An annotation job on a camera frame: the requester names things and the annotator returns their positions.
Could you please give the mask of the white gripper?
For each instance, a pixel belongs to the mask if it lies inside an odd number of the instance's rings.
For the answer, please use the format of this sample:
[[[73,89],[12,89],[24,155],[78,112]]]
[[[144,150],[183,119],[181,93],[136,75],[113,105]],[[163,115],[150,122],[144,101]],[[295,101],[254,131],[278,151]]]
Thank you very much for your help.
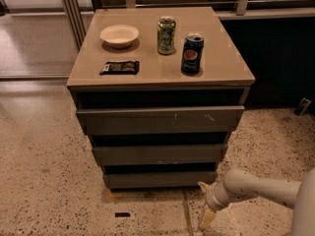
[[[199,181],[198,186],[201,191],[205,193],[205,201],[208,205],[208,207],[204,208],[202,211],[198,226],[200,230],[205,230],[216,218],[216,211],[227,207],[227,194],[222,182],[209,185],[205,182]]]

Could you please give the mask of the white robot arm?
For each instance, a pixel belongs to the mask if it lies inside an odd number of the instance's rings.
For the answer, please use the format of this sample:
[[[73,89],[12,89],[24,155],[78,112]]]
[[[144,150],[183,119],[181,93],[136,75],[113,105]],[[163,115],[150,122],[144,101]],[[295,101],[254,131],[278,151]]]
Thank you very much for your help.
[[[263,197],[293,210],[290,236],[315,236],[315,169],[301,181],[258,178],[240,169],[231,169],[217,183],[199,182],[198,185],[207,204],[199,223],[201,230],[231,203]]]

